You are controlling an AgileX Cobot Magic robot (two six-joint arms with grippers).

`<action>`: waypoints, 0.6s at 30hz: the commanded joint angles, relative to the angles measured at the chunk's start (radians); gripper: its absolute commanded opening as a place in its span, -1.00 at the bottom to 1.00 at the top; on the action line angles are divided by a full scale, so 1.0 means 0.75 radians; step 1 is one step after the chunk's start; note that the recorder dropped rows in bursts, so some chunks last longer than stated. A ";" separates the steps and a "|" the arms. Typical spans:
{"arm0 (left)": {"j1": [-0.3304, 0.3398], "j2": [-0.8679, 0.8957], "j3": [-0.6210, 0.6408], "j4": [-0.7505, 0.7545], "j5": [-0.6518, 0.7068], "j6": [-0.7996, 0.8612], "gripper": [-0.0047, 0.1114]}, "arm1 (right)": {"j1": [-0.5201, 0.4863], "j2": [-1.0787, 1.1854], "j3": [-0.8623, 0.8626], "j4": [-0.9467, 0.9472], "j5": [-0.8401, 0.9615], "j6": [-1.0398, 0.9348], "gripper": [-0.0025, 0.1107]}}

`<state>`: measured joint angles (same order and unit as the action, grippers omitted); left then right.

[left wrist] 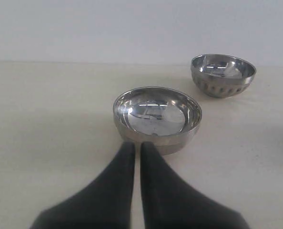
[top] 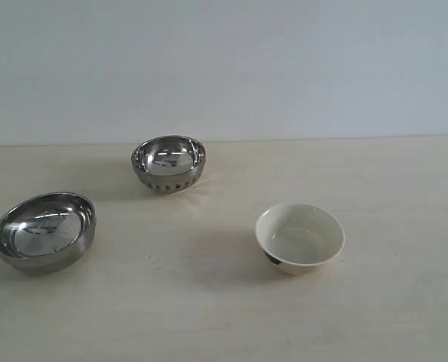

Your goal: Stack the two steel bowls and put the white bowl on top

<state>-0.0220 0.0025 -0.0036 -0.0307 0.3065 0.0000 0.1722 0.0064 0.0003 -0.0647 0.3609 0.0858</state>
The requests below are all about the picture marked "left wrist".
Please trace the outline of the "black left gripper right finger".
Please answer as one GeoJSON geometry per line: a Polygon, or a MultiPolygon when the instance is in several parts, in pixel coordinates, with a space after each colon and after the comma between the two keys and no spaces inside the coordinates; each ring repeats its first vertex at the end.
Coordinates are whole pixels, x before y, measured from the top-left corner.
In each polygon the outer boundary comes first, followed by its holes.
{"type": "Polygon", "coordinates": [[[186,183],[151,142],[141,144],[141,198],[147,229],[248,229],[237,211],[186,183]]]}

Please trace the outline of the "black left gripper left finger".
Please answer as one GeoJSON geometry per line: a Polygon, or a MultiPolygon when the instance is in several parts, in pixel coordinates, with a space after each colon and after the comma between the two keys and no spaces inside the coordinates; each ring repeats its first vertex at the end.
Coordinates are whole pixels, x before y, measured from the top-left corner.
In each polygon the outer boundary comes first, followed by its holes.
{"type": "Polygon", "coordinates": [[[135,146],[124,142],[88,186],[43,212],[33,229],[128,229],[135,171],[135,146]]]}

